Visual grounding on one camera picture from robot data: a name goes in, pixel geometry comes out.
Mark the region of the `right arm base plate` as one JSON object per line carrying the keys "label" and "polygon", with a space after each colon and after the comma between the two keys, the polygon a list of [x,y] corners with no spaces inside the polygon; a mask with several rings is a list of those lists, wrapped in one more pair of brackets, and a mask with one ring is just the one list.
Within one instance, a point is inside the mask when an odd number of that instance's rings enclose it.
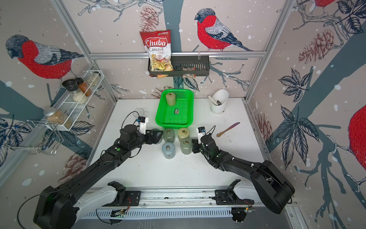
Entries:
{"label": "right arm base plate", "polygon": [[233,191],[227,189],[216,189],[211,199],[216,201],[216,205],[253,205],[251,199],[239,199]]}

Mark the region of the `green tea canister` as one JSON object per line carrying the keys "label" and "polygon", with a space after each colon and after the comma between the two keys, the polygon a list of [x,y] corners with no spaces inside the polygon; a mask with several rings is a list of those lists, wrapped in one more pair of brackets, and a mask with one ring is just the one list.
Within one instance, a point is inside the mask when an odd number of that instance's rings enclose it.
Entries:
{"label": "green tea canister", "polygon": [[185,155],[192,153],[193,143],[191,138],[184,138],[180,143],[181,152]]}
{"label": "green tea canister", "polygon": [[173,143],[175,141],[175,132],[173,129],[171,128],[167,128],[164,130],[163,132],[163,138],[164,138],[164,141],[167,143],[167,142],[170,142],[170,143]]}

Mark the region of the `black lid spice jar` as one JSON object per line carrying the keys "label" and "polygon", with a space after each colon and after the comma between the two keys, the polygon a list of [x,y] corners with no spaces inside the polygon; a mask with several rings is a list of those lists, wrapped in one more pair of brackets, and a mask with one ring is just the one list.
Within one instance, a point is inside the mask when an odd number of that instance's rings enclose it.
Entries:
{"label": "black lid spice jar", "polygon": [[85,104],[87,102],[87,96],[79,89],[76,80],[65,80],[62,82],[62,86],[70,93],[73,102],[78,104]]}

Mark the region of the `orange spice bottle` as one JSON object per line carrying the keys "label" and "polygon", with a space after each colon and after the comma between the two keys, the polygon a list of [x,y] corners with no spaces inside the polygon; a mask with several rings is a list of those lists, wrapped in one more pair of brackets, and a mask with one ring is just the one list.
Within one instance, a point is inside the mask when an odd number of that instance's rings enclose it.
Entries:
{"label": "orange spice bottle", "polygon": [[92,95],[92,91],[89,89],[89,85],[80,77],[75,79],[79,89],[87,96]]}

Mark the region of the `blue-grey tea canister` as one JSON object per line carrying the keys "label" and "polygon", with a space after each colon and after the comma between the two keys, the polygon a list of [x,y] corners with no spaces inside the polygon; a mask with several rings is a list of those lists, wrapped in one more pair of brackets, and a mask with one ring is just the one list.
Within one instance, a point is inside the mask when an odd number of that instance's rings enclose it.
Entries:
{"label": "blue-grey tea canister", "polygon": [[175,157],[175,145],[172,142],[166,142],[162,146],[162,152],[166,159],[172,159]]}

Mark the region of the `white spoon in holder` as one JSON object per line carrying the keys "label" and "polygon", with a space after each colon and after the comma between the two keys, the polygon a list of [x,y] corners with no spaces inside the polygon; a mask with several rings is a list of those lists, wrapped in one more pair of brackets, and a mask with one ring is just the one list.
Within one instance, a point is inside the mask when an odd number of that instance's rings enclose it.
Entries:
{"label": "white spoon in holder", "polygon": [[218,106],[219,104],[210,96],[210,95],[208,95],[207,96],[209,99],[210,99],[210,101],[215,105],[215,106]]}

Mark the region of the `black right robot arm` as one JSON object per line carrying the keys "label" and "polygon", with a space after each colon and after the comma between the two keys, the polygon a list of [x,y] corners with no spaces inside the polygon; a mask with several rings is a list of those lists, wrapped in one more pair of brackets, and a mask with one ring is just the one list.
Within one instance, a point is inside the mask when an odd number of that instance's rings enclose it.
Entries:
{"label": "black right robot arm", "polygon": [[215,169],[250,180],[262,203],[273,213],[280,214],[295,193],[294,186],[271,161],[259,163],[235,157],[220,150],[211,134],[193,139],[193,153],[201,153]]}

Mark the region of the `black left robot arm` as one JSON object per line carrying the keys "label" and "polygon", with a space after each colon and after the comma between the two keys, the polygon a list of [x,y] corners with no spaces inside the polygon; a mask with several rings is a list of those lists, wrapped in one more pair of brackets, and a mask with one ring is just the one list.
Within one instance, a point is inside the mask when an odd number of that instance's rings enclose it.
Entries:
{"label": "black left robot arm", "polygon": [[135,198],[126,195],[126,188],[112,181],[106,187],[85,195],[96,182],[131,157],[131,152],[144,144],[159,143],[163,132],[159,129],[140,133],[135,125],[120,130],[120,137],[99,159],[64,184],[43,190],[38,200],[33,221],[42,229],[70,229],[85,215],[108,204],[130,207]]}

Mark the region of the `pale spice jar rear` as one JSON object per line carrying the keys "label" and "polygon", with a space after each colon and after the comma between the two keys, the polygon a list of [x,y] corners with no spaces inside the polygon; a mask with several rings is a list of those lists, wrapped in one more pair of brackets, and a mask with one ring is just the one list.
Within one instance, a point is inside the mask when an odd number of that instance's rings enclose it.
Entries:
{"label": "pale spice jar rear", "polygon": [[87,79],[87,84],[89,86],[97,86],[100,82],[100,73],[99,72],[93,72],[89,78]]}

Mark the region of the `black wall basket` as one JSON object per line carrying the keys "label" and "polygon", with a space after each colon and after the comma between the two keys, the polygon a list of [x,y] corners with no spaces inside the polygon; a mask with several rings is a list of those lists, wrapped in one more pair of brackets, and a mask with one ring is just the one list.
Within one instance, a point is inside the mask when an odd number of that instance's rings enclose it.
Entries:
{"label": "black wall basket", "polygon": [[[173,66],[172,71],[151,71],[150,61],[148,62],[148,72],[153,77],[157,75],[183,76],[184,74],[194,74],[195,76],[208,76],[210,71],[209,56],[172,56],[171,63]],[[195,67],[195,71],[183,71],[182,67],[190,66]]]}

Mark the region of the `small snack packet in basket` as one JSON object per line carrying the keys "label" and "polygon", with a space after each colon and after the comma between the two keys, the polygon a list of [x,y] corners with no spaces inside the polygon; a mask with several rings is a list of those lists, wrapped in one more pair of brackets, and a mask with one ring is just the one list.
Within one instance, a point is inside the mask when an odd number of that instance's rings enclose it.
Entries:
{"label": "small snack packet in basket", "polygon": [[183,71],[195,71],[196,68],[195,67],[190,67],[190,66],[184,66],[182,67]]}

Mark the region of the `red cassava chips bag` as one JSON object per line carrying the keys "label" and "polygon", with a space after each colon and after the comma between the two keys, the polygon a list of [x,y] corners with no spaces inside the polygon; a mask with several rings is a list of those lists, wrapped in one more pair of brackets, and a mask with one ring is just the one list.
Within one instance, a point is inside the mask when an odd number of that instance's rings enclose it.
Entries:
{"label": "red cassava chips bag", "polygon": [[148,70],[152,72],[173,71],[171,62],[171,31],[140,32],[144,47],[149,55]]}

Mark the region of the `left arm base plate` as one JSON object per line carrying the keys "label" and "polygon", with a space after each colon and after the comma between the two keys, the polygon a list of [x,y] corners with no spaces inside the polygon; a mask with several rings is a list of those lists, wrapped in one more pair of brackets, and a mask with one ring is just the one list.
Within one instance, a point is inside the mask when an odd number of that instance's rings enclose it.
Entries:
{"label": "left arm base plate", "polygon": [[141,197],[141,191],[118,191],[114,206],[138,206]]}

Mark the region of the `grey-blue tea canister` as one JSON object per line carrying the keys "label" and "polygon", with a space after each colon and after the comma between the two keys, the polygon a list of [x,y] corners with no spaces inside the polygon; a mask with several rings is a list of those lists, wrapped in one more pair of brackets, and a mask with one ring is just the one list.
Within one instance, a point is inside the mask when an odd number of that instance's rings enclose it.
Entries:
{"label": "grey-blue tea canister", "polygon": [[152,129],[152,143],[160,144],[162,142],[162,135],[163,131],[159,130],[158,128]]}

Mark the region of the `white utensil holder cup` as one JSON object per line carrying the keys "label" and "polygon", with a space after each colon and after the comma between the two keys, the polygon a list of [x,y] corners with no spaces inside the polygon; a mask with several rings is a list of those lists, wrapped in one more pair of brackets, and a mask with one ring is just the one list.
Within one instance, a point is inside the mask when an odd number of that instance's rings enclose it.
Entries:
{"label": "white utensil holder cup", "polygon": [[225,111],[226,103],[229,98],[229,92],[225,89],[221,89],[217,91],[212,98],[219,104],[218,106],[215,106],[213,103],[211,103],[211,111],[214,114],[222,114]]}

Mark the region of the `purple wooden spatula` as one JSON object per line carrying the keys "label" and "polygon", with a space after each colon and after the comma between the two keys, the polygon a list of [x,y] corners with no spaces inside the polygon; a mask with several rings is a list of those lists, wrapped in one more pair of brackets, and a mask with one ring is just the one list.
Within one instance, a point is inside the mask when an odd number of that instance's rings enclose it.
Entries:
{"label": "purple wooden spatula", "polygon": [[216,134],[216,137],[221,137],[223,134],[225,134],[226,132],[228,132],[229,130],[235,128],[236,126],[238,126],[240,124],[240,122],[236,122],[234,124],[232,124],[230,127],[228,127],[227,129],[225,129],[224,131]]}

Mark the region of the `silver lid spice jar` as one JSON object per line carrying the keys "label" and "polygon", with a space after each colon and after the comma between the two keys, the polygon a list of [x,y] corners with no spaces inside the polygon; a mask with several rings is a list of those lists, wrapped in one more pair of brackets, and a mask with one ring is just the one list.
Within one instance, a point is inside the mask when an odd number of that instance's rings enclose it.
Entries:
{"label": "silver lid spice jar", "polygon": [[67,121],[67,115],[64,112],[57,110],[53,107],[44,109],[43,114],[46,116],[46,119],[51,123],[63,125]]}

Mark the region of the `green plastic basket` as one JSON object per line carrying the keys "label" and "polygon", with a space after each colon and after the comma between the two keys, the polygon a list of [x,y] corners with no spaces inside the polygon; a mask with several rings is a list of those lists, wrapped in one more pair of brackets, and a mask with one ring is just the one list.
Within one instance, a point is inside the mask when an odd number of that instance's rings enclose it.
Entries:
{"label": "green plastic basket", "polygon": [[[166,94],[172,92],[176,96],[175,106],[169,106],[166,102]],[[189,127],[193,123],[194,94],[187,89],[167,89],[161,94],[157,108],[155,122],[163,128],[180,129]]]}

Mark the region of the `beige tea canister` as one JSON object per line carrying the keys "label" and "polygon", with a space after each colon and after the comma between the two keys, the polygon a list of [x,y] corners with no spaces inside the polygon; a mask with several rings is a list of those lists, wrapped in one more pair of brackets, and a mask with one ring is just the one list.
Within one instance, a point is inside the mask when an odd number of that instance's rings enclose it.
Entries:
{"label": "beige tea canister", "polygon": [[183,139],[185,138],[189,138],[190,137],[190,132],[187,128],[180,128],[178,130],[178,140],[179,142],[181,142]]}
{"label": "beige tea canister", "polygon": [[166,94],[166,102],[169,106],[175,106],[176,104],[176,96],[175,93],[169,92]]}

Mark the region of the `clear plastic cup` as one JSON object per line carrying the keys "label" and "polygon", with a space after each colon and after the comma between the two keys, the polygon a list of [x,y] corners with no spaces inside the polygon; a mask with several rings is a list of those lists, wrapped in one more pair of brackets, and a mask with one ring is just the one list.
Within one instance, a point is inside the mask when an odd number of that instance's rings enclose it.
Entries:
{"label": "clear plastic cup", "polygon": [[145,110],[142,108],[137,108],[133,111],[133,116],[138,118],[139,116],[144,116],[145,115]]}

